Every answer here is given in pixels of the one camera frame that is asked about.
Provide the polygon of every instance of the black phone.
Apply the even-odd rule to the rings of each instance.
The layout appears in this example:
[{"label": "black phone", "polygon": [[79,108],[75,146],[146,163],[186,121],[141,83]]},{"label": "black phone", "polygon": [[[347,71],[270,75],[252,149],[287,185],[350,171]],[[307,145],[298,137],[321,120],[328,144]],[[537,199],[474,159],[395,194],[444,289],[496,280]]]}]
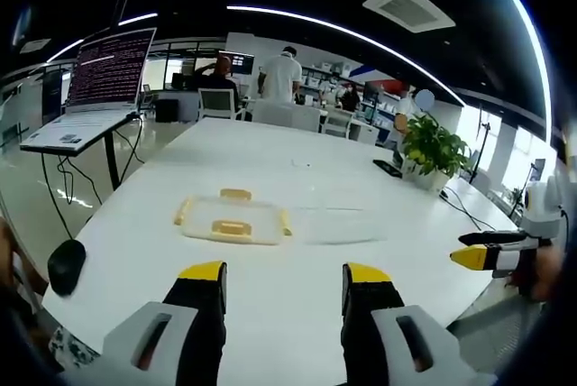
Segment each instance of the black phone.
[{"label": "black phone", "polygon": [[385,170],[391,177],[396,177],[397,179],[402,179],[403,174],[390,163],[375,159],[372,163],[377,165],[382,170]]}]

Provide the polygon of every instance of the ceiling light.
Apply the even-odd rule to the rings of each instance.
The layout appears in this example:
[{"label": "ceiling light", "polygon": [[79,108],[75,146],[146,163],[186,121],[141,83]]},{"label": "ceiling light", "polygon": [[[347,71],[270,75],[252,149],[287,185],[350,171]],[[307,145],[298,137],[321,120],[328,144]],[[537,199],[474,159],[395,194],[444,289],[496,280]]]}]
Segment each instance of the ceiling light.
[{"label": "ceiling light", "polygon": [[303,21],[309,21],[310,23],[317,23],[319,25],[323,25],[324,27],[328,27],[328,28],[332,28],[333,30],[337,30],[339,32],[344,32],[346,34],[349,34],[353,37],[356,37],[357,39],[361,39],[362,41],[366,41],[368,43],[370,43],[371,45],[376,46],[377,48],[381,48],[382,50],[388,52],[389,54],[394,55],[395,57],[397,57],[398,59],[405,61],[408,65],[412,66],[413,68],[417,69],[419,72],[421,72],[422,74],[424,74],[425,76],[431,78],[434,82],[436,82],[442,89],[444,89],[447,93],[449,93],[452,97],[454,97],[454,99],[459,102],[461,105],[465,105],[465,103],[463,102],[463,100],[458,97],[454,91],[452,91],[448,86],[446,86],[443,82],[441,82],[440,79],[438,79],[437,77],[435,77],[432,73],[430,73],[428,70],[426,70],[425,68],[422,68],[421,66],[419,66],[418,64],[416,64],[413,60],[408,59],[407,57],[405,57],[403,54],[400,54],[394,50],[392,50],[391,48],[389,48],[388,46],[383,45],[382,43],[378,43],[377,41],[374,41],[373,39],[370,39],[366,36],[363,36],[362,34],[359,34],[357,32],[353,32],[351,30],[348,30],[344,27],[341,27],[340,25],[335,25],[333,23],[328,23],[326,21],[321,21],[320,19],[316,19],[316,18],[311,18],[309,16],[304,16],[302,14],[292,14],[290,12],[283,12],[281,10],[273,10],[273,9],[263,9],[261,7],[250,7],[247,5],[228,5],[226,7],[228,10],[238,10],[238,11],[245,11],[245,12],[258,12],[261,14],[278,14],[281,16],[287,16],[289,18],[295,18],[295,19],[300,19]]},{"label": "ceiling light", "polygon": [[76,45],[79,45],[80,43],[82,43],[84,41],[84,39],[79,39],[77,41],[75,41],[74,43],[71,43],[69,46],[67,46],[66,48],[64,48],[63,50],[58,51],[56,54],[54,54],[52,57],[50,57],[49,59],[46,60],[47,63],[50,63],[51,61],[53,61],[54,59],[58,58],[60,55],[62,55],[64,52],[68,51],[70,48],[74,48]]},{"label": "ceiling light", "polygon": [[159,14],[143,14],[142,16],[136,16],[135,18],[132,19],[126,19],[124,21],[121,21],[118,23],[118,26],[121,25],[126,25],[128,23],[135,23],[136,21],[141,21],[143,19],[149,19],[149,18],[154,18],[155,16],[158,16]]},{"label": "ceiling light", "polygon": [[537,58],[537,66],[539,67],[539,74],[541,75],[541,84],[543,86],[543,99],[545,103],[545,143],[551,143],[551,130],[552,130],[552,115],[551,115],[551,90],[549,89],[549,77],[547,76],[547,67],[545,65],[545,56],[543,55],[543,50],[539,44],[539,38],[537,37],[537,31],[533,23],[531,22],[531,17],[527,12],[527,9],[521,3],[521,0],[512,0],[513,4],[517,8],[521,19],[527,28],[527,33],[529,34],[529,39],[531,40],[531,45],[533,46],[533,51]]}]

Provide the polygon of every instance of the white table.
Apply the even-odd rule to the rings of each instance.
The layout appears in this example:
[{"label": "white table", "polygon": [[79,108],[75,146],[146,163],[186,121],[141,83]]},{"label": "white table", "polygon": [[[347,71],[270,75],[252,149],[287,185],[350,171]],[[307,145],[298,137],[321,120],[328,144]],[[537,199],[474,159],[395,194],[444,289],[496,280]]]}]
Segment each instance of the white table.
[{"label": "white table", "polygon": [[[95,350],[105,335],[149,300],[162,301],[191,264],[228,263],[226,345],[219,384],[338,384],[345,381],[340,344],[342,265],[378,267],[405,303],[443,326],[489,284],[490,272],[449,260],[475,231],[440,198],[393,179],[372,163],[383,149],[329,135],[266,124],[205,119],[147,161],[104,203],[78,240],[87,260],[69,298],[48,289],[43,304]],[[514,226],[459,179],[470,213],[497,229]],[[254,200],[294,207],[373,210],[378,242],[245,246],[189,239],[172,224],[189,194],[216,196],[246,188]],[[457,203],[450,194],[449,198]]]}]

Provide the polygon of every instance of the laptop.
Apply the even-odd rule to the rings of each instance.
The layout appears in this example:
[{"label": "laptop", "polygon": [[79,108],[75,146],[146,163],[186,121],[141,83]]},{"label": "laptop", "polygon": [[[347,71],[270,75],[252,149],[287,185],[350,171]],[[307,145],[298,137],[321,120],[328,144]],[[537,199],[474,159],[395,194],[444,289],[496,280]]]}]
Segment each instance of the laptop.
[{"label": "laptop", "polygon": [[30,135],[21,149],[79,150],[136,113],[155,32],[122,32],[84,43],[72,72],[66,114]]}]

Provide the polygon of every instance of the white chair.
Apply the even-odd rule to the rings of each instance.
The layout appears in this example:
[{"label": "white chair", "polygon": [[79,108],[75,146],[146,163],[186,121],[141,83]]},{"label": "white chair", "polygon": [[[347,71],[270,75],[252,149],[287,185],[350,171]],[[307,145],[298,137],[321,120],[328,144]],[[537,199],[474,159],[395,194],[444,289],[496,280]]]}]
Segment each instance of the white chair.
[{"label": "white chair", "polygon": [[291,105],[292,127],[301,131],[318,133],[321,123],[321,112],[312,106]]},{"label": "white chair", "polygon": [[198,94],[200,94],[199,120],[205,117],[236,120],[238,114],[242,114],[244,120],[244,109],[237,112],[234,107],[234,90],[231,88],[199,88]]},{"label": "white chair", "polygon": [[330,109],[328,110],[328,115],[326,116],[321,132],[332,136],[348,138],[352,120],[353,113],[342,109]]},{"label": "white chair", "polygon": [[266,100],[257,100],[252,110],[252,122],[292,127],[292,108]]}]

